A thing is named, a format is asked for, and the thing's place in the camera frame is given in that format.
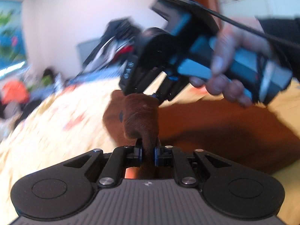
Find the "person's right hand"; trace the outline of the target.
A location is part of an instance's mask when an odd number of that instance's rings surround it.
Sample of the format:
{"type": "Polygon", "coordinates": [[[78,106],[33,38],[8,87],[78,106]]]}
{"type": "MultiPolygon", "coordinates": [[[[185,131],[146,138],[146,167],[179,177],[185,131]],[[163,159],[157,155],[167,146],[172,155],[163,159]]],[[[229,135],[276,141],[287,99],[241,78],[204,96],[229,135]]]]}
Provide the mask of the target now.
{"type": "Polygon", "coordinates": [[[233,61],[235,51],[239,47],[263,54],[269,58],[274,55],[273,48],[266,39],[231,24],[226,24],[217,34],[214,55],[211,61],[212,77],[207,82],[191,77],[191,85],[195,88],[205,86],[207,92],[211,95],[222,94],[231,103],[239,103],[244,107],[251,106],[251,99],[244,95],[243,84],[238,80],[230,81],[224,75],[233,61]]]}

